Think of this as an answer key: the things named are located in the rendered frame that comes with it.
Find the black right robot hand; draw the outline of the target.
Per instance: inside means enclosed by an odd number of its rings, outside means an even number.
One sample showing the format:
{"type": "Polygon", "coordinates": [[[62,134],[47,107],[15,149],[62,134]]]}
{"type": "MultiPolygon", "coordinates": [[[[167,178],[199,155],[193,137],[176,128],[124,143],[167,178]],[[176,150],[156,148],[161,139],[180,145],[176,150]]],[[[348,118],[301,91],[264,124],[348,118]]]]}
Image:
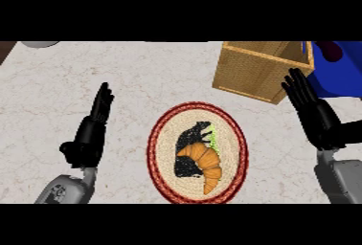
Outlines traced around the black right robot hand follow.
{"type": "Polygon", "coordinates": [[[309,79],[298,68],[288,69],[281,87],[285,91],[306,137],[317,150],[344,148],[362,144],[362,120],[341,122],[326,102],[316,96],[309,79]]]}

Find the blue appliance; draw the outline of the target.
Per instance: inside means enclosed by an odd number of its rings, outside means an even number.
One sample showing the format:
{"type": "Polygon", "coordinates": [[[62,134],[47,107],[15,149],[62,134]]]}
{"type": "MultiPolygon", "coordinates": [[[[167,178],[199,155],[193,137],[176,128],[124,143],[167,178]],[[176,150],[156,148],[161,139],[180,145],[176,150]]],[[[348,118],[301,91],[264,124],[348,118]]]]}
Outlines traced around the blue appliance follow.
{"type": "Polygon", "coordinates": [[[343,57],[329,62],[313,45],[313,72],[309,74],[316,95],[320,98],[362,98],[362,41],[337,41],[343,57]]]}

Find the oval woven red-rimmed placemat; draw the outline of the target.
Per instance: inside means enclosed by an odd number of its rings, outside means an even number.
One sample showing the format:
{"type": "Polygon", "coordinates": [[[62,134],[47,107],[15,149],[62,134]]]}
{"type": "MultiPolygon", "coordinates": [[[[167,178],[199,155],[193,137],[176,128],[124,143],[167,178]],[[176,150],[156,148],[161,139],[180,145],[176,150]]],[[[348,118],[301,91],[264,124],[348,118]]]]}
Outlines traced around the oval woven red-rimmed placemat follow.
{"type": "Polygon", "coordinates": [[[174,106],[148,137],[148,173],[164,198],[176,204],[227,202],[247,165],[247,139],[229,114],[199,101],[174,106]]]}

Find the grey round object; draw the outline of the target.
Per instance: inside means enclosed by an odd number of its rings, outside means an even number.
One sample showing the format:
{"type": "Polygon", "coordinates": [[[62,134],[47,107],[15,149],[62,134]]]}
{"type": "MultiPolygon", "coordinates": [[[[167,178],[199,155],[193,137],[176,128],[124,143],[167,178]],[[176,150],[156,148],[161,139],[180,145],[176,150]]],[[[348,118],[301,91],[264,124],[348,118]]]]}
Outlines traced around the grey round object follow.
{"type": "Polygon", "coordinates": [[[20,43],[29,48],[46,48],[59,43],[59,41],[20,41],[20,43]]]}

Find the orange croissant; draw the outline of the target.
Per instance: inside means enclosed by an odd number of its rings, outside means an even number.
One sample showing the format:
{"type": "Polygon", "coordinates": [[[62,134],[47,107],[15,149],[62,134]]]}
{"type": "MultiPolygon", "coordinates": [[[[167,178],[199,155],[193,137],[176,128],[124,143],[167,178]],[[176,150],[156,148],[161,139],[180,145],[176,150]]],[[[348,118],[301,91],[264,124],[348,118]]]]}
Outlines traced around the orange croissant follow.
{"type": "Polygon", "coordinates": [[[204,194],[208,194],[214,190],[221,177],[220,159],[214,149],[205,147],[202,143],[195,143],[180,150],[177,156],[186,156],[202,170],[204,194]]]}

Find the dark brown object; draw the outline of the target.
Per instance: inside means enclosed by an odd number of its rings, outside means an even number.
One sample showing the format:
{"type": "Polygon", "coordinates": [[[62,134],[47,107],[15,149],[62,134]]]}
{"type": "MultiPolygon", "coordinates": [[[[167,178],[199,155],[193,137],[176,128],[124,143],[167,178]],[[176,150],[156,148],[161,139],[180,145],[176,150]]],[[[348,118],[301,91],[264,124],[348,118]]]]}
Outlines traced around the dark brown object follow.
{"type": "Polygon", "coordinates": [[[15,45],[15,41],[0,41],[0,64],[4,62],[15,45]]]}

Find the tan wicker basket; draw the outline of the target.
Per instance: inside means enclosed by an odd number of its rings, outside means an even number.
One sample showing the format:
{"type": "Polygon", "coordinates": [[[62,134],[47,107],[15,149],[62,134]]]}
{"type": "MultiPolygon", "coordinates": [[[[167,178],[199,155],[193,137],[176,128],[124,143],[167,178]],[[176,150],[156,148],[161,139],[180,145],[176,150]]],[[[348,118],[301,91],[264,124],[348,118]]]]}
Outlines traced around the tan wicker basket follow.
{"type": "Polygon", "coordinates": [[[288,69],[313,72],[309,41],[224,41],[214,70],[213,88],[278,104],[288,69]]]}

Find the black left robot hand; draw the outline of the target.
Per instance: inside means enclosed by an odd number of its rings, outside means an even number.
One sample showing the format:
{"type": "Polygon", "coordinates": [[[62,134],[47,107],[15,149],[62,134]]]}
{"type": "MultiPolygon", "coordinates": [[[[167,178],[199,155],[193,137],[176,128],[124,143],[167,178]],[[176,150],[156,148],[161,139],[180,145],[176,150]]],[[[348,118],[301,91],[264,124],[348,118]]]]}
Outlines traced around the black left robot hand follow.
{"type": "Polygon", "coordinates": [[[109,83],[103,82],[91,104],[90,114],[83,118],[75,139],[59,147],[71,168],[97,167],[99,165],[114,98],[109,83]]]}

